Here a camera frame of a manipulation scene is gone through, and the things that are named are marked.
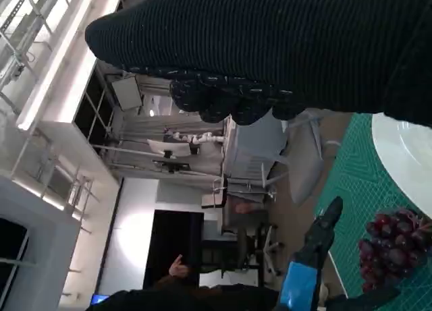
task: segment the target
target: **red grapes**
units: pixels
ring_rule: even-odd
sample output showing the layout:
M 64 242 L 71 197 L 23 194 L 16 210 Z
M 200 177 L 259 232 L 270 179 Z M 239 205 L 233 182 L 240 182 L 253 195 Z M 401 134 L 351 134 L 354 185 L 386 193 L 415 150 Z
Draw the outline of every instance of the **red grapes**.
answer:
M 432 256 L 432 223 L 414 210 L 377 213 L 365 227 L 371 240 L 362 238 L 358 242 L 363 292 L 397 285 L 410 276 L 413 268 L 425 265 L 428 255 Z

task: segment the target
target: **grape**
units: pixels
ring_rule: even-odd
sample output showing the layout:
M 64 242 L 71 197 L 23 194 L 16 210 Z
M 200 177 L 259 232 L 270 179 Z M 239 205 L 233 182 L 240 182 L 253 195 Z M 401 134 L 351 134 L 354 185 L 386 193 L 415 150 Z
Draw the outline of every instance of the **grape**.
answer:
M 389 251 L 389 259 L 396 266 L 404 266 L 408 262 L 406 254 L 399 248 L 394 248 Z
M 419 250 L 413 250 L 408 253 L 408 261 L 411 267 L 418 267 L 426 263 L 425 255 Z
M 380 257 L 378 256 L 374 256 L 371 259 L 371 265 L 375 266 L 375 267 L 380 267 L 382 264 Z
M 372 273 L 374 274 L 376 279 L 382 279 L 385 275 L 385 272 L 381 267 L 373 267 Z
M 390 239 L 383 239 L 383 240 L 381 241 L 381 245 L 383 246 L 383 248 L 386 248 L 386 249 L 392 249 L 392 248 L 395 248 L 395 244 L 394 244 L 394 242 L 391 241 Z
M 389 270 L 392 273 L 399 273 L 400 267 L 398 265 L 395 265 L 394 263 L 387 261 L 385 263 L 385 267 L 387 270 Z
M 365 254 L 373 254 L 373 245 L 368 239 L 360 239 L 358 241 L 358 249 L 360 249 L 361 252 L 365 252 Z
M 399 235 L 394 241 L 395 245 L 403 250 L 410 250 L 414 247 L 413 240 L 406 235 Z
M 387 273 L 384 279 L 385 286 L 395 286 L 400 282 L 400 277 L 395 273 Z
M 393 224 L 396 224 L 399 222 L 409 222 L 410 219 L 406 215 L 394 213 L 390 216 L 390 220 Z
M 388 215 L 385 215 L 383 213 L 377 213 L 375 215 L 375 222 L 379 225 L 387 225 L 391 222 L 390 217 Z
M 417 212 L 412 210 L 411 208 L 400 208 L 396 211 L 396 214 L 401 216 L 401 217 L 408 217 L 408 215 L 410 215 L 410 213 L 412 213 L 414 216 L 417 216 Z
M 392 226 L 390 224 L 383 225 L 381 227 L 381 235 L 384 238 L 393 237 L 394 236 L 394 232 L 393 232 Z
M 373 255 L 368 254 L 366 252 L 360 251 L 360 260 L 363 260 L 365 262 L 372 260 Z
M 372 272 L 372 268 L 369 266 L 363 266 L 362 268 L 360 268 L 361 277 L 364 277 L 366 274 L 371 273 L 371 272 Z
M 412 233 L 412 224 L 410 224 L 408 222 L 399 222 L 396 225 L 396 230 L 399 233 L 402 233 L 404 235 L 408 235 L 408 234 Z
M 384 261 L 389 260 L 389 250 L 382 249 L 382 251 L 379 252 L 379 257 Z
M 412 273 L 412 270 L 409 268 L 403 268 L 400 271 L 400 274 L 402 275 L 402 277 L 405 277 L 405 278 L 409 277 L 411 275 L 411 273 Z
M 372 272 L 363 273 L 361 275 L 366 282 L 373 283 L 373 284 L 376 284 L 378 282 L 377 278 Z
M 417 248 L 425 251 L 430 244 L 430 238 L 421 230 L 414 231 L 411 233 L 411 239 L 414 240 Z
M 381 249 L 383 247 L 383 241 L 381 238 L 373 238 L 371 242 L 375 249 Z
M 381 234 L 380 226 L 375 222 L 368 222 L 366 224 L 366 231 L 372 237 L 379 237 L 379 235 Z
M 373 287 L 373 283 L 364 282 L 364 283 L 362 284 L 362 291 L 363 291 L 363 293 L 366 293 L 366 292 L 372 291 L 373 289 L 374 289 L 374 287 Z

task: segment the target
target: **knit fabric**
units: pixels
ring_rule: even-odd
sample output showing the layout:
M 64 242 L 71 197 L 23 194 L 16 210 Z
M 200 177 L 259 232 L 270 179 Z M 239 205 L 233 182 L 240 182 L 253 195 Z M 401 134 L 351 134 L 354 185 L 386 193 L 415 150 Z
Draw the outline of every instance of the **knit fabric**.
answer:
M 289 90 L 297 107 L 432 122 L 431 0 L 146 0 L 93 22 L 86 41 L 128 72 L 233 76 Z

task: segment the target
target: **cable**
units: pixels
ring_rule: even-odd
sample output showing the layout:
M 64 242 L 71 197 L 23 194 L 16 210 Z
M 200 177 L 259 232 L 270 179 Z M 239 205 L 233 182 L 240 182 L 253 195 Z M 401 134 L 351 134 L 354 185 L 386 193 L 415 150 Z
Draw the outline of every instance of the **cable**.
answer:
M 36 60 L 36 56 L 33 53 L 31 53 L 30 51 L 27 51 L 27 60 L 29 63 L 32 63 Z

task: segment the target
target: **brown floor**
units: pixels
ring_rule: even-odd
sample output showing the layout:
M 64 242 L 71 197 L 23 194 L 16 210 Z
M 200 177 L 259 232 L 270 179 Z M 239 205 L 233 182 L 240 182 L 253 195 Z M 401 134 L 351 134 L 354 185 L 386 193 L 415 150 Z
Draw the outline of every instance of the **brown floor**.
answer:
M 324 140 L 342 140 L 345 129 L 349 124 L 351 114 L 336 114 L 326 117 L 321 121 L 321 135 Z M 323 156 L 325 169 L 321 179 L 315 188 L 312 196 L 300 206 L 294 206 L 290 198 L 288 179 L 284 178 L 276 185 L 277 198 L 270 208 L 270 221 L 278 225 L 275 239 L 283 242 L 286 247 L 275 255 L 276 267 L 285 271 L 289 257 L 302 247 L 304 233 L 311 225 L 314 218 L 314 208 L 317 198 L 323 189 L 328 173 L 334 162 L 336 150 L 328 148 Z M 274 173 L 283 167 L 276 166 Z M 269 286 L 279 290 L 284 277 L 270 277 L 266 275 L 266 282 Z M 336 271 L 330 260 L 327 260 L 323 269 L 323 282 L 327 284 L 331 296 L 343 293 L 342 286 Z

